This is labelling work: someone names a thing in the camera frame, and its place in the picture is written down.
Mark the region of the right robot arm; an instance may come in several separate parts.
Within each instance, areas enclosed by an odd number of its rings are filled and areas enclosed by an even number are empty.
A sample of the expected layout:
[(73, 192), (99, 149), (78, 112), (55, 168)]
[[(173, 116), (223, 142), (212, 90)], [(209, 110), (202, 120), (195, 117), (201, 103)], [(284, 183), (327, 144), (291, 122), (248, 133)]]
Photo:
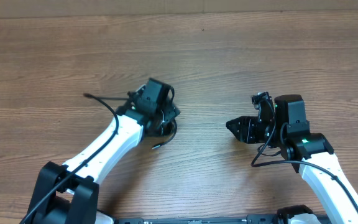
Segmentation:
[(272, 98), (267, 92), (251, 98), (257, 116), (240, 116), (226, 123), (235, 138), (278, 148), (281, 164), (291, 164), (310, 186), (330, 223), (358, 223), (358, 194), (345, 176), (334, 148), (321, 133), (311, 133), (301, 95)]

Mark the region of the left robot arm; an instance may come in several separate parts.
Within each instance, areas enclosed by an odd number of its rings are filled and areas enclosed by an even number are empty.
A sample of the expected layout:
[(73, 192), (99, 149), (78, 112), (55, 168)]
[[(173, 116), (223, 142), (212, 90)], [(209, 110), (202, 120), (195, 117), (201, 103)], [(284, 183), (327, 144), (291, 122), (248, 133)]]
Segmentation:
[(164, 137), (161, 147), (176, 135), (180, 110), (169, 84), (150, 78), (130, 91), (124, 104), (111, 109), (112, 121), (83, 151), (62, 165), (52, 161), (41, 169), (22, 223), (114, 223), (98, 209), (99, 187), (114, 166), (146, 136)]

